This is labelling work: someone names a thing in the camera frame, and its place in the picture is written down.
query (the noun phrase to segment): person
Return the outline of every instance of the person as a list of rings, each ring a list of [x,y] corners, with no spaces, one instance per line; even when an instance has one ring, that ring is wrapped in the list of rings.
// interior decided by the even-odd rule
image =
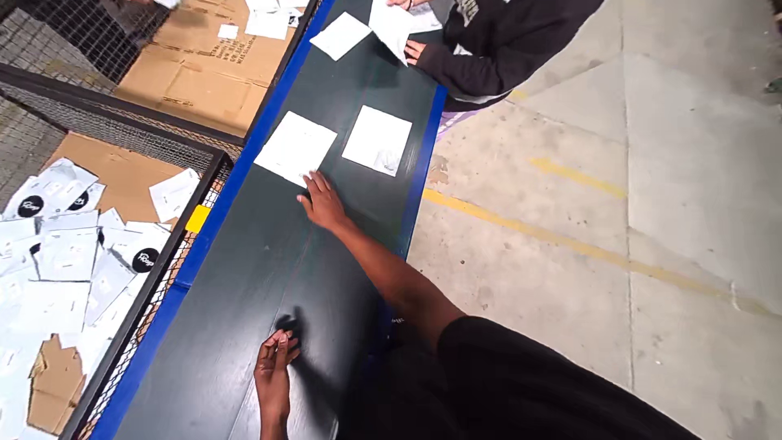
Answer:
[[[403,9],[428,0],[387,0]],[[457,0],[443,43],[407,41],[407,62],[448,88],[438,140],[498,103],[576,36],[603,0]]]
[[[344,243],[419,336],[389,352],[378,376],[350,396],[339,438],[696,439],[551,348],[467,316],[423,274],[362,233],[320,172],[304,180],[310,196],[297,198],[307,216]],[[285,438],[286,366],[299,354],[291,336],[278,330],[258,353],[262,440]]]

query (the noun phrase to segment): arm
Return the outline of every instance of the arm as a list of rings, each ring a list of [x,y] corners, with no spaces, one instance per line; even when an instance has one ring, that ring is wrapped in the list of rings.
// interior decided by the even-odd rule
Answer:
[[[253,376],[260,407],[260,440],[288,438],[288,414],[291,412],[288,364],[300,353],[293,332],[275,331],[258,351]]]
[[[553,23],[497,48],[492,56],[454,55],[445,45],[408,41],[408,63],[468,96],[500,96],[526,81],[572,40],[578,27]]]
[[[304,180],[312,200],[298,196],[307,216],[345,244],[381,296],[436,348],[443,329],[465,314],[419,271],[361,232],[319,171],[310,176]]]

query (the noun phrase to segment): dark green conveyor belt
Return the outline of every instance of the dark green conveyor belt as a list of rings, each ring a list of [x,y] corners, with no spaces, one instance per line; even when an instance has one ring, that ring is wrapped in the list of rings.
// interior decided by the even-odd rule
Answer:
[[[370,0],[331,2],[317,11],[297,52],[344,11],[368,22]],[[434,38],[439,35],[416,35]],[[332,436],[345,390],[376,334],[378,295],[344,246],[307,220],[296,201],[303,189],[251,163],[287,111],[337,132],[320,169],[349,216],[405,255],[444,93],[421,71],[404,67],[373,34],[338,62],[312,47],[294,54],[289,69],[296,69],[297,56],[303,60],[298,74],[286,71],[275,91],[282,93],[282,105],[264,114],[265,130],[264,117],[259,120],[236,165],[239,177],[228,181],[207,220],[205,229],[219,225],[221,218],[213,218],[221,215],[218,207],[230,205],[219,232],[199,235],[156,317],[161,322],[139,348],[145,352],[136,355],[140,360],[134,358],[137,365],[129,367],[104,412],[97,438],[116,432],[121,440],[257,439],[256,354],[286,315],[295,315],[303,332],[302,355],[292,365],[290,438]],[[286,75],[295,75],[287,96]],[[362,105],[413,122],[395,178],[341,158]],[[226,202],[237,182],[233,203]],[[206,249],[201,263],[198,253]],[[196,270],[190,287],[188,274]]]

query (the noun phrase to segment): floor stain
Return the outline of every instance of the floor stain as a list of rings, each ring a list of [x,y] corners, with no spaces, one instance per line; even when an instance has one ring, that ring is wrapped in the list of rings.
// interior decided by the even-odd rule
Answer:
[[[448,185],[448,159],[439,154],[433,154],[432,160],[429,162],[427,179],[432,184],[442,183]]]

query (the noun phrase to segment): flattened cardboard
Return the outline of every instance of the flattened cardboard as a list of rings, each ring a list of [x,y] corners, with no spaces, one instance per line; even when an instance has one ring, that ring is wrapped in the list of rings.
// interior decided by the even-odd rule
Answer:
[[[126,222],[158,222],[149,187],[182,172],[176,165],[77,133],[65,136],[44,167],[61,157],[97,175],[106,185],[97,208],[106,212],[115,207]]]
[[[81,373],[81,357],[76,348],[63,349],[59,336],[53,334],[41,344],[30,379],[27,424],[49,434],[62,434],[87,379]]]
[[[115,91],[116,96],[244,136],[296,29],[287,38],[244,33],[244,0],[184,0],[172,10]],[[218,38],[239,26],[235,40]]]

